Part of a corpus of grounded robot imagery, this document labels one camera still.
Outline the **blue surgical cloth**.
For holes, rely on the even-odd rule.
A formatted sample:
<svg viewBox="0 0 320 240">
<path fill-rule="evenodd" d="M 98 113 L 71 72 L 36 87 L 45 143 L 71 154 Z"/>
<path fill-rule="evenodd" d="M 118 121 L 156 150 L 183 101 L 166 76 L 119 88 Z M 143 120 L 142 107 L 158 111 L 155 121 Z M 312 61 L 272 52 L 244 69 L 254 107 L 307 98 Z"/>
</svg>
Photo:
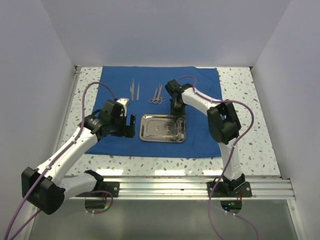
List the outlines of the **blue surgical cloth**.
<svg viewBox="0 0 320 240">
<path fill-rule="evenodd" d="M 186 139 L 181 143 L 152 142 L 140 139 L 140 124 L 144 114 L 169 114 L 170 103 L 150 103 L 158 85 L 171 80 L 190 83 L 196 77 L 196 88 L 203 94 L 222 99 L 219 73 L 215 68 L 104 66 L 100 82 L 106 84 L 118 98 L 131 98 L 130 85 L 139 89 L 139 99 L 131 101 L 128 114 L 136 116 L 133 138 L 108 135 L 91 147 L 87 154 L 128 157 L 209 158 L 221 155 L 218 144 L 212 139 L 207 117 L 197 109 L 186 106 Z"/>
</svg>

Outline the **steel tweezers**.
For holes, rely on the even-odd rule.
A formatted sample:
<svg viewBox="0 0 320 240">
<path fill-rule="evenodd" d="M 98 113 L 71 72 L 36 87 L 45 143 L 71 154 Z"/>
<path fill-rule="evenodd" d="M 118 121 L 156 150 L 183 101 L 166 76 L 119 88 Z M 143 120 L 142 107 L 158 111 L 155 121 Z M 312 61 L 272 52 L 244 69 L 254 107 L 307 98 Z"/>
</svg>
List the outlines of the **steel tweezers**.
<svg viewBox="0 0 320 240">
<path fill-rule="evenodd" d="M 135 81 L 134 81 L 134 79 L 132 80 L 132 83 L 129 86 L 129 90 L 130 90 L 131 100 L 134 101 L 134 99 L 135 99 L 135 97 L 134 97 L 134 93 L 135 93 Z"/>
<path fill-rule="evenodd" d="M 138 101 L 139 98 L 140 98 L 140 84 L 138 83 L 137 90 L 136 90 L 136 100 Z"/>
</svg>

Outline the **steel instrument tray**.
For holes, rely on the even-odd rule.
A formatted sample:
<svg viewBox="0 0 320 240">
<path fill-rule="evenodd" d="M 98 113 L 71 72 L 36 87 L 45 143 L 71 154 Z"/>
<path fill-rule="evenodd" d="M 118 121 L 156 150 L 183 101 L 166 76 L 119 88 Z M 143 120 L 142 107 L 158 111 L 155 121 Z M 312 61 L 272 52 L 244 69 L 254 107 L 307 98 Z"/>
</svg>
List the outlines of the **steel instrument tray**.
<svg viewBox="0 0 320 240">
<path fill-rule="evenodd" d="M 145 142 L 183 143 L 187 138 L 185 117 L 170 114 L 144 114 L 139 138 Z"/>
</svg>

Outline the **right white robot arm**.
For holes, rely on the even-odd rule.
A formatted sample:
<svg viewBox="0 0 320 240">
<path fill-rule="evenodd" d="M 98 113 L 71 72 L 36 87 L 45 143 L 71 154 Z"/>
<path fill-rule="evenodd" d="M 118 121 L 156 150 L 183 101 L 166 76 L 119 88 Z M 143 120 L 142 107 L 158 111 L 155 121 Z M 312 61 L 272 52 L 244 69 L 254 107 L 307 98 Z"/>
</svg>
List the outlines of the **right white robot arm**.
<svg viewBox="0 0 320 240">
<path fill-rule="evenodd" d="M 165 89 L 171 97 L 170 114 L 175 119 L 186 115 L 185 106 L 191 106 L 207 117 L 210 136 L 218 143 L 223 162 L 222 180 L 215 191 L 235 196 L 245 183 L 245 175 L 235 145 L 241 123 L 233 103 L 202 94 L 189 83 L 180 85 L 175 79 L 169 81 Z"/>
</svg>

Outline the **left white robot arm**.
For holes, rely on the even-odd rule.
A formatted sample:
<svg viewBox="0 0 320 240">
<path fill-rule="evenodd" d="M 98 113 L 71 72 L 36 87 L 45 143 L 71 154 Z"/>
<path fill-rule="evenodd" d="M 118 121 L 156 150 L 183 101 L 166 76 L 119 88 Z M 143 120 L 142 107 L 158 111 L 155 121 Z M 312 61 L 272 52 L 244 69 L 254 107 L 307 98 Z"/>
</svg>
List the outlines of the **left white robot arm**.
<svg viewBox="0 0 320 240">
<path fill-rule="evenodd" d="M 110 196 L 104 178 L 93 170 L 65 179 L 77 160 L 102 138 L 133 138 L 136 116 L 127 125 L 129 99 L 108 100 L 102 109 L 86 116 L 72 137 L 37 168 L 27 167 L 21 174 L 22 197 L 47 215 L 56 212 L 62 203 L 81 194 Z"/>
</svg>

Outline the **steel surgical scissors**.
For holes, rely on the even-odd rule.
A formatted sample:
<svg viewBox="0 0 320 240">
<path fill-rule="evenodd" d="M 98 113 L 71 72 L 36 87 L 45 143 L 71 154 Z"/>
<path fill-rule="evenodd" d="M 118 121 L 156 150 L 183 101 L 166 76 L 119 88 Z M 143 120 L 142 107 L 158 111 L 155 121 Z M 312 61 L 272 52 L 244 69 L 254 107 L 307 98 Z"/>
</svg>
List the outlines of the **steel surgical scissors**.
<svg viewBox="0 0 320 240">
<path fill-rule="evenodd" d="M 157 86 L 157 87 L 155 88 L 153 97 L 149 99 L 148 102 L 149 102 L 150 104 L 157 104 L 157 103 L 158 103 L 158 90 L 159 90 L 159 86 Z"/>
</svg>

